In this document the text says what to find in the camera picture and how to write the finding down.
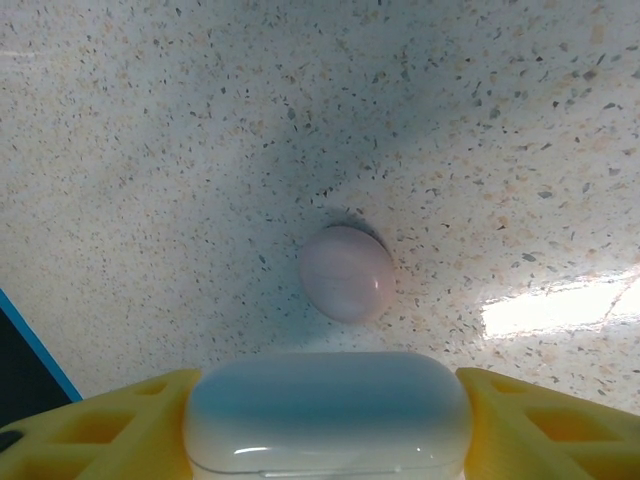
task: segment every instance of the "blue strip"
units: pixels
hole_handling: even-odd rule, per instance
[[[18,312],[16,307],[14,307],[9,301],[9,298],[5,295],[2,289],[0,289],[0,308],[9,318],[11,323],[13,323],[13,326],[16,327],[16,330],[20,332],[22,338],[24,338],[29,344],[33,353],[36,354],[47,370],[49,370],[51,376],[56,380],[56,382],[58,382],[58,385],[60,385],[60,388],[62,388],[64,393],[67,394],[69,399],[72,402],[79,402],[82,400],[80,392],[76,390],[76,387],[73,386],[69,378],[64,374],[40,339],[36,336],[33,330],[29,328],[27,322],[24,321],[20,312]]]

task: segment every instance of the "case lid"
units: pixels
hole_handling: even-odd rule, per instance
[[[219,473],[381,473],[456,464],[471,439],[457,378],[408,353],[254,357],[193,390],[185,446]]]

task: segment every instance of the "speckled floor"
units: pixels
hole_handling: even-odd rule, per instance
[[[0,278],[83,394],[411,350],[640,413],[636,0],[9,4]],[[377,323],[300,290],[335,223]]]

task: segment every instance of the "rose quartz egg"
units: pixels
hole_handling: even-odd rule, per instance
[[[391,257],[372,237],[350,227],[327,228],[307,242],[300,279],[318,310],[345,323],[378,319],[395,297]]]

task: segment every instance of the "black surface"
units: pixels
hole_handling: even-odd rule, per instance
[[[67,394],[0,310],[0,428],[68,403]]]
[[[4,452],[22,437],[24,437],[24,434],[19,430],[7,430],[6,432],[0,432],[0,453]]]

